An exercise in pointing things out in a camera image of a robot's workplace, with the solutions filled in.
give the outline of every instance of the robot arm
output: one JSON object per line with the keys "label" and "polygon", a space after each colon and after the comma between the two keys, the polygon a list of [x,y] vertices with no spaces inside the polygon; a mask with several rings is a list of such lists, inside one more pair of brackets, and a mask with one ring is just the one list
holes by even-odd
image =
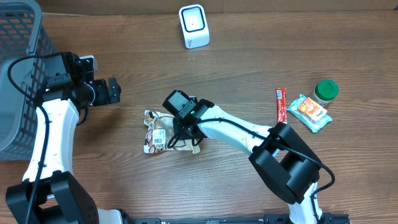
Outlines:
{"label": "robot arm", "polygon": [[248,123],[226,113],[210,101],[198,101],[178,90],[166,98],[163,106],[175,116],[174,131],[179,139],[218,139],[248,154],[268,188],[289,204],[292,223],[317,223],[314,214],[321,219],[322,210],[318,207],[317,199],[314,199],[312,206],[310,198],[317,189],[320,167],[291,152],[281,162],[274,158],[279,148],[271,143],[277,142],[321,163],[290,126],[278,123],[271,128]]}
{"label": "robot arm", "polygon": [[[59,170],[61,172],[72,171],[72,151],[73,151],[73,135],[75,133],[76,124],[79,119],[79,113],[71,99],[67,100],[51,100],[43,103],[43,107],[49,115],[50,135],[49,143],[45,153],[44,167],[40,179],[51,177],[53,172]],[[22,180],[28,179],[33,182],[37,175],[38,162],[43,149],[45,119],[43,112],[36,109],[37,114],[37,131],[35,146],[30,160],[29,167],[24,174]]]}
{"label": "robot arm", "polygon": [[[34,151],[22,184],[7,189],[7,205],[18,223],[122,223],[120,211],[96,208],[72,172],[73,135],[80,110],[118,103],[121,88],[115,78],[109,79],[109,89],[105,80],[94,80],[94,56],[79,58],[70,52],[60,52],[40,58],[46,63],[48,77],[34,99],[43,109],[36,109],[38,125]],[[12,63],[9,72],[18,61]],[[44,150],[40,173],[39,161]],[[41,209],[39,205],[51,197],[55,197],[58,205]]]}
{"label": "robot arm", "polygon": [[[104,80],[94,80],[97,71],[94,56],[78,57],[64,52],[44,59],[49,76],[44,81],[37,99],[42,102],[50,120],[50,132],[44,167],[40,179],[51,177],[53,172],[72,171],[73,135],[80,110],[120,101],[120,86],[114,78],[109,80],[109,94]],[[34,151],[23,180],[33,182],[39,168],[45,136],[45,118],[37,108],[37,131]]]}

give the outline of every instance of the snack bag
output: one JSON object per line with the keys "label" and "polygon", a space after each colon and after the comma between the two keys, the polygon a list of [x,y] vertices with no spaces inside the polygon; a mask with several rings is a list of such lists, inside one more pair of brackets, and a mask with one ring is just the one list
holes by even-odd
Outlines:
{"label": "snack bag", "polygon": [[277,122],[287,124],[286,88],[276,88]]}
{"label": "snack bag", "polygon": [[313,133],[317,133],[321,128],[323,128],[329,121],[332,121],[332,118],[325,114],[322,116],[318,122],[314,123],[311,121],[310,118],[308,118],[307,115],[301,113],[299,111],[299,106],[307,99],[303,94],[300,94],[300,98],[294,100],[292,104],[287,108],[288,111],[290,111],[294,116],[296,116],[301,122],[303,122],[307,127],[311,129]]}
{"label": "snack bag", "polygon": [[321,118],[323,118],[328,112],[317,102],[313,101],[311,98],[307,97],[306,100],[300,106],[298,106],[297,110],[307,116],[312,123],[317,123]]}
{"label": "snack bag", "polygon": [[144,140],[144,153],[164,151],[192,151],[200,152],[199,146],[193,146],[192,140],[179,140],[171,149],[167,148],[170,138],[174,135],[174,116],[170,114],[145,110],[144,124],[148,132]]}

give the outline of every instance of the gray plastic basket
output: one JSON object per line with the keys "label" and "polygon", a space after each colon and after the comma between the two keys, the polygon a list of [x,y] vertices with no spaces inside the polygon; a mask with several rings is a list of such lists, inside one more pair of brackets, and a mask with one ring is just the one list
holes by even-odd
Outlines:
{"label": "gray plastic basket", "polygon": [[[35,1],[0,1],[0,46],[0,161],[26,160],[32,156],[35,142],[35,106],[11,85],[7,69],[23,56],[56,52]],[[31,58],[17,63],[11,74],[34,97],[47,72],[43,60]]]}

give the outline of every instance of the red snack stick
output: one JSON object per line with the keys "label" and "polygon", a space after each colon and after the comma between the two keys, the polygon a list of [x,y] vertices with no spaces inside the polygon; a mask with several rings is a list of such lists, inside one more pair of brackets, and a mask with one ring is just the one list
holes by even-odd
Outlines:
{"label": "red snack stick", "polygon": [[286,88],[276,88],[277,122],[287,124]]}

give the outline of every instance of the wooden table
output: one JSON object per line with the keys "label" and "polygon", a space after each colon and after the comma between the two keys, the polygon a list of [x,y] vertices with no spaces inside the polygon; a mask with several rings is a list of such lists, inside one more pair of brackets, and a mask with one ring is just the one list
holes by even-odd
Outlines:
{"label": "wooden table", "polygon": [[[75,132],[75,177],[100,208],[132,217],[200,218],[288,213],[247,155],[206,139],[201,152],[144,154],[144,110],[165,112],[174,89],[220,105],[247,121],[275,125],[275,88],[290,104],[331,78],[340,94],[333,122],[312,134],[289,124],[336,175],[319,194],[324,212],[352,223],[398,218],[398,12],[212,14],[210,45],[185,50],[178,17],[45,18],[61,51],[93,54],[97,78],[116,77],[116,105],[90,109]],[[15,223],[4,194],[28,162],[0,162],[0,223]],[[320,185],[329,181],[321,171]]]}

